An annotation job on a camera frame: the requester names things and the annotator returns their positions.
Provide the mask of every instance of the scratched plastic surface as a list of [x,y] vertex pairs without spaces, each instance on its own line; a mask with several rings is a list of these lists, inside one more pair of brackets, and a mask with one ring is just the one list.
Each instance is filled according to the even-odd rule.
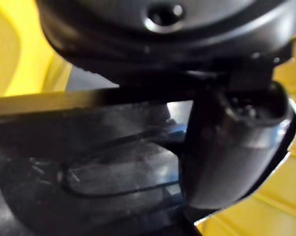
[[[170,224],[162,209],[182,202],[178,160],[151,139],[184,132],[187,103],[1,123],[0,236],[121,235],[127,227],[140,235]],[[145,227],[129,221],[112,232],[119,220],[151,210],[160,212],[144,218]]]

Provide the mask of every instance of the yellow surface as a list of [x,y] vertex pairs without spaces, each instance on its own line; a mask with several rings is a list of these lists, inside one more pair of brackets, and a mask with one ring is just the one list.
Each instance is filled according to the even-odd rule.
[[43,36],[34,0],[0,0],[0,96],[64,90],[70,71]]
[[[295,60],[276,69],[296,102]],[[204,236],[296,236],[296,141],[291,157],[252,197],[198,225]]]

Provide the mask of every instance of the yellow wall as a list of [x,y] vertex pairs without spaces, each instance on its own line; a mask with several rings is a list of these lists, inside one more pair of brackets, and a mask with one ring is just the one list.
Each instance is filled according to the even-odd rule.
[[43,36],[34,0],[0,0],[0,96],[64,90],[70,71]]

